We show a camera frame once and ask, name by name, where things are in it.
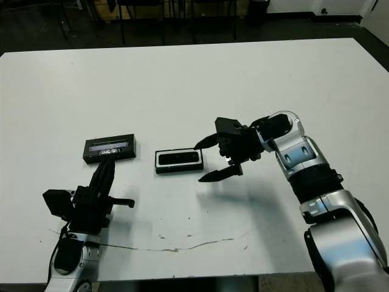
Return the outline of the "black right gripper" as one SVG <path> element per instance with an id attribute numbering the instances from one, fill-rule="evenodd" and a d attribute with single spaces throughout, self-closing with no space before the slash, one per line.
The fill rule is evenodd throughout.
<path id="1" fill-rule="evenodd" d="M 217 144 L 219 154 L 229 159 L 229 164 L 234 165 L 205 174 L 198 179 L 200 183 L 218 182 L 232 176 L 241 176 L 243 171 L 240 164 L 248 160 L 256 161 L 263 152 L 263 146 L 256 129 L 249 127 L 222 131 L 218 135 L 209 135 L 199 141 L 194 149 L 206 149 Z"/>

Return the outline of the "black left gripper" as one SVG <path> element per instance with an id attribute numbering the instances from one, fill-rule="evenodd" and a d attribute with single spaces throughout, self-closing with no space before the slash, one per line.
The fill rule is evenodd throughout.
<path id="1" fill-rule="evenodd" d="M 69 230 L 83 234 L 99 234 L 109 225 L 107 217 L 113 205 L 133 208 L 135 200 L 114 198 L 109 195 L 115 175 L 115 162 L 108 158 L 99 163 L 94 172 L 90 186 L 78 186 L 72 203 L 74 211 Z"/>

